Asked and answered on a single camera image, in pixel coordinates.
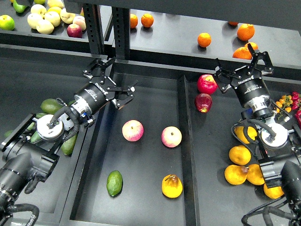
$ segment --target black surface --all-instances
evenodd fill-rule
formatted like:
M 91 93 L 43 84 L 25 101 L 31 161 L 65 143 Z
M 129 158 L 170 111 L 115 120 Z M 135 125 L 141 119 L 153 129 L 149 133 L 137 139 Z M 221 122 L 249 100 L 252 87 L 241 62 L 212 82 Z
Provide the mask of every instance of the black surface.
M 299 12 L 301 2 L 292 1 L 247 1 L 239 0 L 69 0 L 71 2 L 85 2 L 120 8 L 149 10 L 175 15 L 195 16 L 225 21 L 247 21 L 269 27 L 279 27 L 300 30 L 301 19 Z
M 206 63 L 205 59 L 218 57 L 239 61 L 232 58 L 232 55 L 236 49 L 247 43 L 237 38 L 237 30 L 242 23 L 232 27 L 226 21 L 212 19 L 134 9 L 131 13 L 138 16 L 138 25 L 135 29 L 131 29 L 130 33 L 131 59 L 135 61 L 155 63 L 154 60 L 158 60 L 156 62 L 158 64 L 168 63 L 209 69 L 209 63 Z M 145 13 L 150 13 L 154 17 L 154 24 L 150 29 L 144 28 L 140 21 Z M 261 52 L 267 51 L 274 65 L 301 68 L 301 36 L 297 31 L 257 24 L 254 27 L 255 35 L 249 41 L 257 43 Z M 203 32 L 209 33 L 212 38 L 207 48 L 198 46 L 198 35 Z M 164 61 L 166 54 L 169 55 L 169 62 Z

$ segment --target pink apple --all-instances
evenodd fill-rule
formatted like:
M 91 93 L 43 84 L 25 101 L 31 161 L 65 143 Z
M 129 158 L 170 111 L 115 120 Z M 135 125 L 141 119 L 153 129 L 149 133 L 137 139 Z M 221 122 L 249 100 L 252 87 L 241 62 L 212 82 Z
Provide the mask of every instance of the pink apple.
M 143 125 L 137 120 L 127 121 L 122 127 L 122 135 L 128 141 L 137 141 L 143 135 Z
M 82 31 L 84 31 L 86 29 L 86 21 L 85 21 L 85 18 L 83 16 L 76 16 L 73 19 L 72 23 L 77 24 L 78 26 L 80 26 Z
M 161 140 L 166 147 L 176 147 L 182 140 L 182 133 L 177 127 L 169 126 L 162 131 Z
M 83 37 L 83 32 L 79 25 L 71 24 L 67 27 L 67 34 L 69 37 L 81 38 Z
M 197 87 L 200 93 L 213 94 L 217 89 L 217 84 L 211 74 L 203 74 L 199 77 Z

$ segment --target robotic arm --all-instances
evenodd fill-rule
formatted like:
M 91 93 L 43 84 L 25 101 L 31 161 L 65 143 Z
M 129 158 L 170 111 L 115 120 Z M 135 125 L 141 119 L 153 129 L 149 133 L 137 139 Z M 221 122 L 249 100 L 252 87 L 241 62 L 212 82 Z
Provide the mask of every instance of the robotic arm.
M 247 218 L 255 215 L 255 213 L 262 213 L 266 225 L 272 226 L 269 213 L 273 213 L 290 219 L 291 225 L 299 226 L 301 225 L 301 130 L 298 125 L 293 125 L 290 130 L 284 127 L 284 124 L 292 116 L 277 107 L 275 102 L 270 98 L 269 91 L 262 79 L 262 76 L 273 73 L 273 65 L 268 53 L 253 50 L 250 44 L 248 44 L 248 49 L 253 57 L 249 65 L 231 72 L 223 69 L 218 62 L 214 80 L 222 93 L 233 88 L 241 106 L 246 109 L 241 113 L 242 121 L 232 127 L 232 134 L 242 145 L 250 150 L 258 161 L 267 187 L 282 187 L 291 213 L 285 213 L 278 208 L 263 206 L 264 209 L 261 212 L 254 211 L 245 215 L 242 223 L 245 226 L 249 226 L 246 222 Z M 257 65 L 259 60 L 263 60 L 265 63 L 265 66 L 261 70 L 258 69 L 259 65 Z M 274 110 L 275 107 L 279 108 L 286 115 L 281 122 L 275 119 L 277 114 Z M 256 155 L 256 152 L 254 153 L 234 133 L 234 128 L 242 123 L 246 124 L 244 126 L 244 135 L 250 144 L 255 145 L 255 149 L 260 151 L 260 159 Z M 255 141 L 247 134 L 247 127 L 251 125 L 257 131 Z M 287 146 L 292 150 L 290 153 L 273 154 L 275 151 Z
M 68 106 L 58 98 L 64 106 L 54 115 L 48 114 L 40 119 L 35 114 L 28 115 L 1 143 L 0 150 L 6 164 L 0 169 L 0 226 L 9 225 L 13 213 L 20 211 L 31 211 L 27 226 L 34 225 L 39 208 L 31 204 L 16 205 L 19 194 L 24 189 L 29 194 L 38 182 L 47 180 L 59 160 L 57 152 L 63 142 L 79 130 L 92 126 L 94 114 L 108 102 L 111 101 L 117 109 L 121 109 L 133 100 L 134 85 L 117 87 L 110 77 L 105 76 L 106 69 L 114 60 L 105 62 L 95 59 L 83 71 L 89 82 L 75 93 L 75 103 Z M 32 123 L 42 141 L 50 148 L 45 149 L 42 145 L 30 142 L 33 132 L 27 128 Z

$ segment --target yellow pear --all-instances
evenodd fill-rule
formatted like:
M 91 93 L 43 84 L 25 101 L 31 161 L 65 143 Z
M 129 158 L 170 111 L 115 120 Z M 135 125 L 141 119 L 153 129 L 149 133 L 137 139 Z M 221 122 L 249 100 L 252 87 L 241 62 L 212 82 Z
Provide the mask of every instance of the yellow pear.
M 64 3 L 62 2 L 62 0 L 48 0 L 47 1 L 47 5 L 51 8 L 51 7 L 59 7 L 59 8 L 64 8 Z

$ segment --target red apple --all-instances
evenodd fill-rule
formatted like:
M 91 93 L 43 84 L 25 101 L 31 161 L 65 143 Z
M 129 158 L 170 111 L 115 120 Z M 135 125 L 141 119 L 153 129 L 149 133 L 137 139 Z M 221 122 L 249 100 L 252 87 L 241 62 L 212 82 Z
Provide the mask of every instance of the red apple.
M 71 24 L 67 27 L 67 34 L 69 37 L 81 38 L 83 37 L 83 32 L 79 25 Z
M 166 147 L 176 147 L 182 140 L 182 133 L 177 127 L 169 126 L 162 131 L 161 140 Z
M 128 141 L 137 141 L 143 135 L 142 124 L 137 120 L 127 121 L 122 127 L 122 135 Z
M 217 89 L 217 84 L 211 74 L 203 74 L 199 77 L 197 87 L 200 93 L 213 94 Z
M 197 110 L 202 113 L 209 112 L 212 99 L 211 96 L 207 93 L 200 93 L 194 99 L 194 105 L 196 106 Z

